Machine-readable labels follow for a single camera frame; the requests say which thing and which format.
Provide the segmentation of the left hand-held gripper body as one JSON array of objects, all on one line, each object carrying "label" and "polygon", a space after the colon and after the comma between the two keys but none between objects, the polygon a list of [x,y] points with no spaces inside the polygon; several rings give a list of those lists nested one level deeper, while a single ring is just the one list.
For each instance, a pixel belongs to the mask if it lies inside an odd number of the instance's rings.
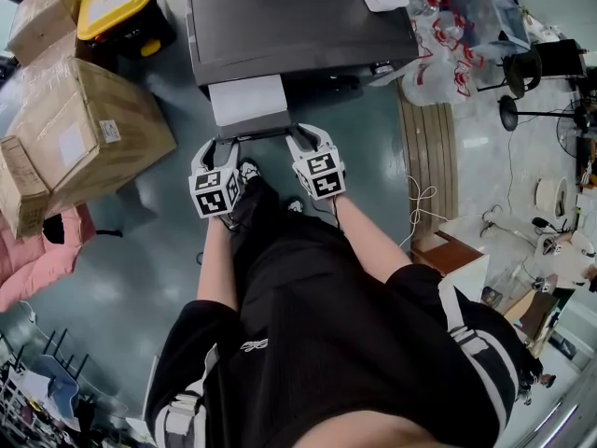
[{"label": "left hand-held gripper body", "polygon": [[230,167],[211,171],[194,170],[188,183],[191,199],[200,218],[231,213],[241,193],[239,172]]}]

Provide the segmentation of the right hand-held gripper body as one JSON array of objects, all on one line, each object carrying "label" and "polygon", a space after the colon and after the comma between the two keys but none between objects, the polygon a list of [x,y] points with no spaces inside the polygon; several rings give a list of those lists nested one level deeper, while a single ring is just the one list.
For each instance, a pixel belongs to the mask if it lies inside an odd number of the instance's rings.
[{"label": "right hand-held gripper body", "polygon": [[303,155],[293,162],[293,170],[314,201],[337,196],[346,190],[344,164],[335,148]]}]

